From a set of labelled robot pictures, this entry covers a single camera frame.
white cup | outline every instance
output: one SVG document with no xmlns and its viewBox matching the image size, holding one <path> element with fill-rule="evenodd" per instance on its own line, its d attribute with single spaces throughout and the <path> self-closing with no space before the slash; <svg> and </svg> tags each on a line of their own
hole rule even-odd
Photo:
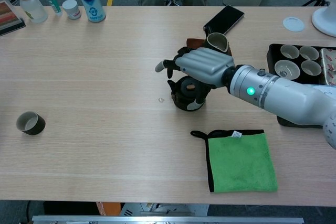
<svg viewBox="0 0 336 224">
<path fill-rule="evenodd" d="M 322 72 L 321 66 L 312 60 L 305 60 L 301 64 L 302 70 L 310 76 L 318 76 Z"/>
<path fill-rule="evenodd" d="M 280 52 L 288 59 L 296 59 L 300 56 L 300 51 L 293 45 L 283 45 L 280 48 Z"/>
<path fill-rule="evenodd" d="M 306 60 L 317 60 L 320 56 L 319 52 L 315 48 L 309 46 L 301 47 L 300 54 Z"/>
<path fill-rule="evenodd" d="M 278 76 L 294 80 L 300 76 L 300 68 L 290 60 L 279 60 L 274 66 Z"/>
</svg>

small jar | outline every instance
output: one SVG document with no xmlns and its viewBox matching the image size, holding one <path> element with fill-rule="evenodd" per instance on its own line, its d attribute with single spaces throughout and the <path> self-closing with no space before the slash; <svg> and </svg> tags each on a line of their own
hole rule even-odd
<svg viewBox="0 0 336 224">
<path fill-rule="evenodd" d="M 76 0 L 66 0 L 63 2 L 62 7 L 70 19 L 78 19 L 82 16 Z"/>
</svg>

white lid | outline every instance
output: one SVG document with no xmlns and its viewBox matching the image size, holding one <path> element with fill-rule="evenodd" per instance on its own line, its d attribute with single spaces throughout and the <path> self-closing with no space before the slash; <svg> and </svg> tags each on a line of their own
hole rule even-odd
<svg viewBox="0 0 336 224">
<path fill-rule="evenodd" d="M 303 31 L 304 23 L 302 20 L 296 17 L 288 17 L 282 21 L 283 26 L 290 31 Z"/>
<path fill-rule="evenodd" d="M 62 4 L 62 7 L 67 13 L 74 13 L 78 10 L 78 4 L 76 0 L 65 0 Z"/>
</svg>

green led light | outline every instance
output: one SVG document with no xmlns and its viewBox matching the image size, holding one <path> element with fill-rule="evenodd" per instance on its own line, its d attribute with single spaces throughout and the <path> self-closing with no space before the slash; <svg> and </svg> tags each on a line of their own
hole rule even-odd
<svg viewBox="0 0 336 224">
<path fill-rule="evenodd" d="M 249 87 L 246 90 L 248 95 L 254 95 L 254 93 L 256 92 L 256 90 L 253 87 Z"/>
</svg>

towel label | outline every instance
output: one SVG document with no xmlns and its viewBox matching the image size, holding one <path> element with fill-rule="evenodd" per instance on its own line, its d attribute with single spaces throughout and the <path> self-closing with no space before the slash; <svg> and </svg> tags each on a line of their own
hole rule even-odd
<svg viewBox="0 0 336 224">
<path fill-rule="evenodd" d="M 238 131 L 234 131 L 232 133 L 232 137 L 240 138 L 240 137 L 242 137 L 242 134 L 240 132 L 238 132 Z"/>
</svg>

